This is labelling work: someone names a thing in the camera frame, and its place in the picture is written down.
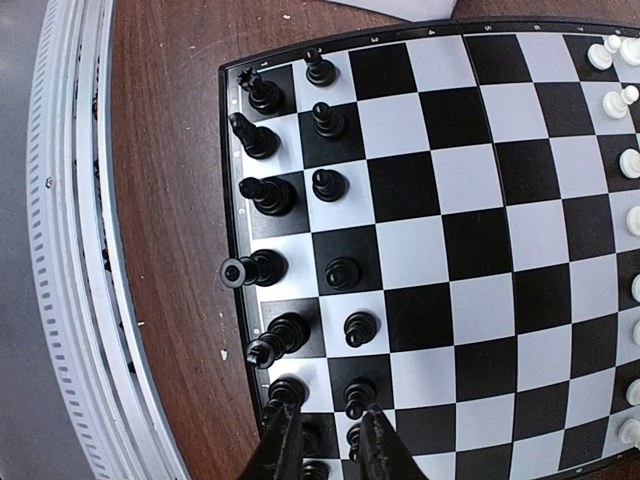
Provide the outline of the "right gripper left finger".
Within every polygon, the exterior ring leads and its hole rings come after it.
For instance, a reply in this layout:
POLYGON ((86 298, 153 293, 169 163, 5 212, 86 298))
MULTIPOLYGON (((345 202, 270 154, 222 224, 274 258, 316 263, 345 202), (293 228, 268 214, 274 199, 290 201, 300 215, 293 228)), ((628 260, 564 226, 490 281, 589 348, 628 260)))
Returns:
POLYGON ((304 440, 300 407, 283 405, 272 419, 239 478, 297 480, 303 476, 304 440))

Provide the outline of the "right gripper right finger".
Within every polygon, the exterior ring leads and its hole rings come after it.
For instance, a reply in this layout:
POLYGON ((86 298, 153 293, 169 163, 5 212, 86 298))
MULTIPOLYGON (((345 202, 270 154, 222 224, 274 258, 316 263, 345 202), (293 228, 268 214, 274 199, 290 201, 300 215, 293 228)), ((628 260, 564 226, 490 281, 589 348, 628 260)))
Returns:
POLYGON ((362 417, 358 457, 361 479, 425 479, 387 416, 375 403, 362 417))

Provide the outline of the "black chess piece king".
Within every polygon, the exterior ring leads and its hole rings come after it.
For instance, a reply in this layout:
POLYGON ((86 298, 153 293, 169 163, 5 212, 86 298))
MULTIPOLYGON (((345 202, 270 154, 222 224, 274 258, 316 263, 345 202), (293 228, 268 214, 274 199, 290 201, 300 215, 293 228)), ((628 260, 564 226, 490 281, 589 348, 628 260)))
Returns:
POLYGON ((268 369, 285 354, 295 353, 309 340, 311 327, 300 314, 284 313, 246 348, 246 362, 257 369, 268 369))

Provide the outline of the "black knight piece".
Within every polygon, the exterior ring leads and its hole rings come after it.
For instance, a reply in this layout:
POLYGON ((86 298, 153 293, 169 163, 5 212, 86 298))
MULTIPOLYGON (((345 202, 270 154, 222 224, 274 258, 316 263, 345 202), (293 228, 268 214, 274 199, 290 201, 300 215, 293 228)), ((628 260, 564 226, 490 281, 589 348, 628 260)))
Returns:
POLYGON ((231 114, 228 120, 233 134, 240 140, 249 157, 263 160, 278 150, 280 138, 270 128, 256 126, 239 112, 231 114))

